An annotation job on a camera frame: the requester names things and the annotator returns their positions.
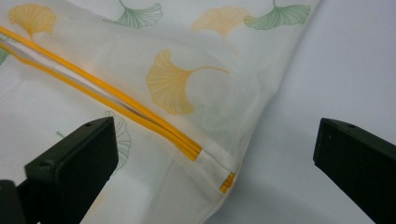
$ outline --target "green ginkgo leaf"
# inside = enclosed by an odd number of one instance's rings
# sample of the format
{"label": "green ginkgo leaf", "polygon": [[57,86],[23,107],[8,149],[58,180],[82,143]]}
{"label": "green ginkgo leaf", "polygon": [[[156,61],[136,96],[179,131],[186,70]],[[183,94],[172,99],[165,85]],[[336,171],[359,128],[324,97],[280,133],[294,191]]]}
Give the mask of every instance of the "green ginkgo leaf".
{"label": "green ginkgo leaf", "polygon": [[8,55],[9,53],[5,49],[0,48],[0,65],[6,60]]}
{"label": "green ginkgo leaf", "polygon": [[152,7],[145,9],[132,9],[126,7],[121,0],[119,0],[124,7],[124,12],[122,16],[117,21],[109,21],[118,25],[128,26],[135,29],[150,26],[155,24],[160,18],[163,17],[163,12],[161,11],[161,5],[159,3],[154,4]]}
{"label": "green ginkgo leaf", "polygon": [[9,37],[8,35],[4,35],[0,33],[0,41],[9,41],[9,42],[17,42],[16,40],[14,40],[13,38]]}
{"label": "green ginkgo leaf", "polygon": [[111,111],[107,111],[105,115],[106,117],[114,118],[114,124],[116,128],[117,147],[119,150],[119,164],[117,165],[117,168],[113,173],[114,175],[128,161],[129,148],[131,147],[131,136],[128,133],[128,126],[125,119],[117,116]]}
{"label": "green ginkgo leaf", "polygon": [[246,16],[245,25],[256,30],[270,30],[280,25],[304,24],[310,12],[310,6],[277,7],[274,2],[274,9],[268,14],[259,18]]}

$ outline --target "zipper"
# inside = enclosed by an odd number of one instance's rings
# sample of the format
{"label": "zipper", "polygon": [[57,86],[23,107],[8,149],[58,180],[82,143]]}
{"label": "zipper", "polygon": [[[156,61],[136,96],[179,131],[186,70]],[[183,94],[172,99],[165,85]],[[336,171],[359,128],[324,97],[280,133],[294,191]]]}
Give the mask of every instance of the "zipper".
{"label": "zipper", "polygon": [[202,147],[200,145],[198,145],[196,142],[190,139],[186,134],[182,133],[177,128],[172,126],[170,123],[166,122],[164,119],[160,118],[155,113],[153,113],[152,111],[150,111],[149,109],[138,103],[136,100],[129,97],[124,92],[105,83],[101,79],[94,77],[93,75],[85,72],[84,70],[68,62],[67,60],[49,52],[46,49],[41,48],[34,42],[9,31],[3,26],[0,26],[0,33],[3,33],[4,35],[7,35],[17,40],[18,42],[22,43],[24,46],[33,49],[36,52],[41,53],[42,55],[45,55],[48,58],[52,59],[56,63],[70,69],[80,77],[83,77],[85,80],[89,81],[91,84],[94,84],[99,89],[110,93],[113,97],[123,102],[123,105],[126,105],[127,107],[114,103],[113,101],[107,99],[103,95],[100,95],[99,93],[92,91],[81,84],[78,84],[75,80],[69,77],[65,77],[60,73],[53,71],[40,63],[36,63],[34,61],[21,57],[13,49],[9,48],[7,45],[3,43],[0,43],[0,48],[3,48],[6,51],[8,51],[20,62],[29,64],[37,69],[40,69],[52,75],[53,77],[60,79],[62,82],[90,95],[95,100],[118,111],[123,116],[139,123],[140,125],[143,125],[144,127],[154,131],[155,133],[162,135],[163,137],[171,141],[176,147],[178,147],[190,160],[195,161],[196,158],[198,157],[199,153],[202,150]]}

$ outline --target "yellow ginkgo leaf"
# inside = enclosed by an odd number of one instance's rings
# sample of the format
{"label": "yellow ginkgo leaf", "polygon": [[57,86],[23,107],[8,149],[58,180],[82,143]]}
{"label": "yellow ginkgo leaf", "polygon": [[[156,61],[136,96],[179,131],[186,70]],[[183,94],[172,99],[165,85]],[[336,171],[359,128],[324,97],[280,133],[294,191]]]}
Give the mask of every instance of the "yellow ginkgo leaf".
{"label": "yellow ginkgo leaf", "polygon": [[32,38],[35,33],[46,32],[49,35],[52,34],[56,15],[52,13],[49,7],[25,4],[10,9],[8,19],[11,24],[17,23]]}
{"label": "yellow ginkgo leaf", "polygon": [[187,98],[186,83],[193,72],[206,68],[228,73],[226,70],[210,66],[184,70],[172,63],[170,50],[161,51],[156,56],[154,65],[150,67],[147,77],[153,101],[172,114],[192,113],[194,106]]}
{"label": "yellow ginkgo leaf", "polygon": [[244,22],[248,11],[241,7],[221,7],[208,10],[192,24],[192,30],[212,30],[223,38],[237,25]]}

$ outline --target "zipper teeth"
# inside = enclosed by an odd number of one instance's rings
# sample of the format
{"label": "zipper teeth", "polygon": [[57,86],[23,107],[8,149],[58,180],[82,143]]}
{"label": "zipper teeth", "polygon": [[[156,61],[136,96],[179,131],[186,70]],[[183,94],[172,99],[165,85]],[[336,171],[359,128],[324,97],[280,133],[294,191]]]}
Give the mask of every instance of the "zipper teeth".
{"label": "zipper teeth", "polygon": [[165,120],[161,119],[155,113],[151,112],[150,110],[148,110],[147,108],[145,108],[144,106],[139,104],[137,101],[135,101],[134,99],[132,99],[131,97],[129,97],[128,95],[123,93],[122,91],[112,87],[111,85],[105,83],[101,79],[90,75],[89,73],[83,71],[82,69],[71,64],[70,62],[66,61],[65,59],[62,59],[62,58],[52,54],[51,52],[49,52],[45,49],[42,49],[35,43],[33,43],[19,35],[12,33],[11,31],[9,31],[8,29],[6,29],[2,26],[0,26],[0,33],[3,33],[5,35],[8,35],[8,36],[14,38],[15,40],[21,42],[26,47],[34,49],[34,50],[42,53],[43,55],[46,55],[47,57],[51,58],[53,61],[63,65],[64,67],[67,67],[68,69],[72,70],[76,74],[80,75],[81,77],[84,77],[91,83],[95,84],[99,88],[108,91],[109,93],[114,95],[116,98],[120,99],[122,102],[124,102],[125,104],[130,106],[131,108],[136,109],[138,112],[143,114],[148,119],[146,119],[143,116],[136,115],[135,113],[129,111],[128,109],[111,102],[110,100],[95,93],[94,91],[91,91],[91,90],[77,84],[75,81],[62,76],[61,74],[59,74],[53,70],[50,70],[47,67],[45,67],[39,63],[35,63],[35,62],[32,62],[32,61],[22,58],[17,53],[15,53],[12,49],[10,49],[6,45],[0,43],[1,48],[4,48],[5,50],[7,50],[9,53],[11,53],[13,56],[15,56],[22,63],[32,65],[35,68],[38,68],[42,71],[45,71],[45,72],[51,74],[52,76],[60,79],[61,81],[79,89],[80,91],[85,92],[86,94],[90,95],[92,98],[96,99],[97,101],[117,110],[122,115],[126,116],[127,118],[138,122],[139,124],[151,129],[152,131],[154,131],[156,133],[159,133],[160,135],[164,136],[165,138],[167,138],[168,140],[173,142],[192,161],[195,161],[195,159],[198,157],[198,155],[202,149],[201,146],[199,146],[197,143],[195,143],[193,140],[191,140],[186,134],[182,133],[181,131],[179,131],[178,129],[173,127],[171,124],[169,124]]}

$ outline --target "white surface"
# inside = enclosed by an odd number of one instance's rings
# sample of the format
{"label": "white surface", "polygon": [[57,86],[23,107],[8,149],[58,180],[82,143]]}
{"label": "white surface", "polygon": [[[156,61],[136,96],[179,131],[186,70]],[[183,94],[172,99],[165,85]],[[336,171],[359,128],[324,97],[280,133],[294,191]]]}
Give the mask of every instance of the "white surface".
{"label": "white surface", "polygon": [[312,157],[320,118],[396,144],[395,12],[393,0],[322,0],[233,192],[207,223],[373,223]]}

